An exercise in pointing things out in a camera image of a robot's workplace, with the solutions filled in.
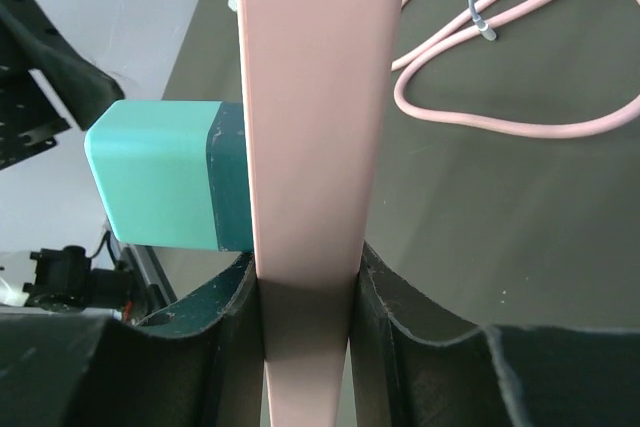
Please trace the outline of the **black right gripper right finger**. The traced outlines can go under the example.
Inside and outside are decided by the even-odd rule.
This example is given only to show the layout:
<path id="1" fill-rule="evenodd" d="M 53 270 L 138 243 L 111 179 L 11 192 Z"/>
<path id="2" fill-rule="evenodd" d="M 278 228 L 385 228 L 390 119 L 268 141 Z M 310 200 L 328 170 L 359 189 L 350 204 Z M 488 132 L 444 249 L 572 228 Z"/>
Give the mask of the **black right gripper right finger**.
<path id="1" fill-rule="evenodd" d="M 635 426 L 639 335 L 475 325 L 362 253 L 350 351 L 361 426 Z"/>

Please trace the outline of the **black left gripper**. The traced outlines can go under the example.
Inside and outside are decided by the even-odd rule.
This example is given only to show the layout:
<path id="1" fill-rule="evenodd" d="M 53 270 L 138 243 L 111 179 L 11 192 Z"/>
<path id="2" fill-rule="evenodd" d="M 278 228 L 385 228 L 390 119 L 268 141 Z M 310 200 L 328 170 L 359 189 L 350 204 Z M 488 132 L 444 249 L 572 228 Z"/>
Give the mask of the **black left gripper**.
<path id="1" fill-rule="evenodd" d="M 1 168 L 57 146 L 71 128 L 32 73 L 40 72 L 82 131 L 124 91 L 79 55 L 36 0 L 1 0 Z"/>

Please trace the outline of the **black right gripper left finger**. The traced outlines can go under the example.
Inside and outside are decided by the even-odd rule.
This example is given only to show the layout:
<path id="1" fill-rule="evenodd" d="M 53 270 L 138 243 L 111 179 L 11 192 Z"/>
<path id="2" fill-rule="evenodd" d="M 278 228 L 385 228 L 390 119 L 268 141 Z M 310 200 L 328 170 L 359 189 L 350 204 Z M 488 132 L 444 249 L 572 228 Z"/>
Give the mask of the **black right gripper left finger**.
<path id="1" fill-rule="evenodd" d="M 263 342 L 251 254 L 131 326 L 1 318 L 5 426 L 256 426 Z"/>

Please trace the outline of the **teal usb charger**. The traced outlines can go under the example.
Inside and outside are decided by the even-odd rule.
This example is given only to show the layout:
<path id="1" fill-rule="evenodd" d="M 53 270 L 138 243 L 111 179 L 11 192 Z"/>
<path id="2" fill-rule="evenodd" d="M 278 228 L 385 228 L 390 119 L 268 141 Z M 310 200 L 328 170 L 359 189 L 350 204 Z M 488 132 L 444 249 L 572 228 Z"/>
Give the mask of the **teal usb charger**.
<path id="1" fill-rule="evenodd" d="M 88 130 L 85 152 L 120 242 L 252 251 L 241 104 L 120 100 Z"/>

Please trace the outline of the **pink power strip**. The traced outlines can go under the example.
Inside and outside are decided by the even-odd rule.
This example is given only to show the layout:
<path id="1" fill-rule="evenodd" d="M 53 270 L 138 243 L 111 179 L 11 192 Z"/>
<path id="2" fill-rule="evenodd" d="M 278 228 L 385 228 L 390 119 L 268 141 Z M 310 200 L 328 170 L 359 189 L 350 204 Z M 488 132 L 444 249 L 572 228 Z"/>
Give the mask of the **pink power strip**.
<path id="1" fill-rule="evenodd" d="M 270 422 L 336 422 L 401 0 L 237 0 Z"/>

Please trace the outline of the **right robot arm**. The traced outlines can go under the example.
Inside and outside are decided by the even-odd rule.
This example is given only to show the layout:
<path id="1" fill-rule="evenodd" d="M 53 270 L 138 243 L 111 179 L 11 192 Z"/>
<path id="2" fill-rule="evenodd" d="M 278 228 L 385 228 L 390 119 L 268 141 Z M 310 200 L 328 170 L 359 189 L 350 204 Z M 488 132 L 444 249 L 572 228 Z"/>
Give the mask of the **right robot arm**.
<path id="1" fill-rule="evenodd" d="M 5 426 L 256 426 L 262 339 L 252 257 L 166 303 L 130 250 L 112 270 L 79 246 L 24 252 L 3 282 Z M 635 426 L 633 331 L 478 327 L 363 250 L 350 333 L 361 426 Z"/>

